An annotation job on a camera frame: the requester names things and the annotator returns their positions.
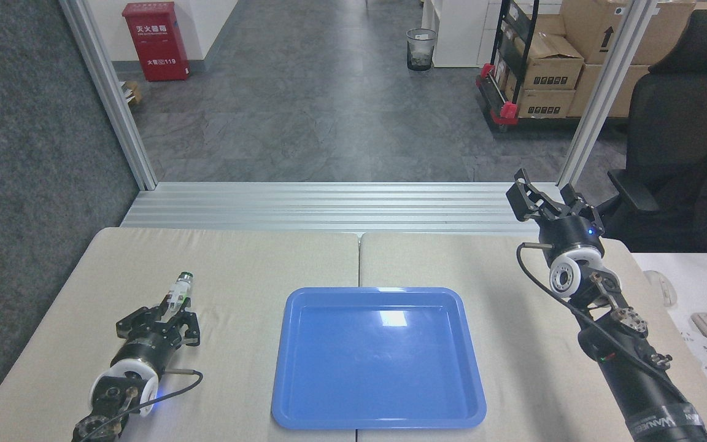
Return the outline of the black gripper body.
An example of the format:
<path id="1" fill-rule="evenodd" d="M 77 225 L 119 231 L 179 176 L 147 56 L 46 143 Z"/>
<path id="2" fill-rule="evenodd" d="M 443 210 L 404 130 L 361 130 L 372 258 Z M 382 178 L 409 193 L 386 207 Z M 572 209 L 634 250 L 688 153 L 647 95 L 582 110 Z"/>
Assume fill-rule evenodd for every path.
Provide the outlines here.
<path id="1" fill-rule="evenodd" d="M 544 251 L 547 262 L 554 261 L 559 255 L 578 248 L 593 248 L 601 257 L 605 249 L 600 241 L 601 230 L 587 218 L 570 215 L 559 219 L 541 219 L 541 243 L 552 248 Z"/>
<path id="2" fill-rule="evenodd" d="M 112 359 L 112 366 L 125 359 L 135 359 L 148 365 L 156 373 L 163 373 L 177 349 L 177 331 L 162 325 L 129 332 L 117 329 L 117 336 L 125 344 Z"/>

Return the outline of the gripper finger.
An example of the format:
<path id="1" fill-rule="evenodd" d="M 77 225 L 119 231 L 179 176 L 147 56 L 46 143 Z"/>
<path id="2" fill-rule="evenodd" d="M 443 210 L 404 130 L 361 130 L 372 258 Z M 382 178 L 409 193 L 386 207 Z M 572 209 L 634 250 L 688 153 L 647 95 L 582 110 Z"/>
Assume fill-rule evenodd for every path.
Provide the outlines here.
<path id="1" fill-rule="evenodd" d="M 561 188 L 561 196 L 564 205 L 569 207 L 568 214 L 581 216 L 592 224 L 592 234 L 603 234 L 605 232 L 605 227 L 597 208 L 589 204 L 582 193 L 575 190 L 572 184 L 566 184 Z"/>
<path id="2" fill-rule="evenodd" d="M 160 319 L 166 313 L 168 307 L 163 304 L 147 308 L 145 306 L 135 310 L 128 316 L 120 319 L 115 325 L 116 335 L 121 339 L 128 339 L 134 332 L 155 332 L 164 336 L 166 331 L 161 325 Z"/>
<path id="3" fill-rule="evenodd" d="M 552 221 L 566 215 L 566 205 L 554 201 L 532 184 L 527 170 L 519 169 L 514 174 L 514 183 L 507 191 L 507 199 L 516 219 Z"/>
<path id="4" fill-rule="evenodd" d="M 200 329 L 196 313 L 178 312 L 166 322 L 166 341 L 174 348 L 200 345 Z"/>

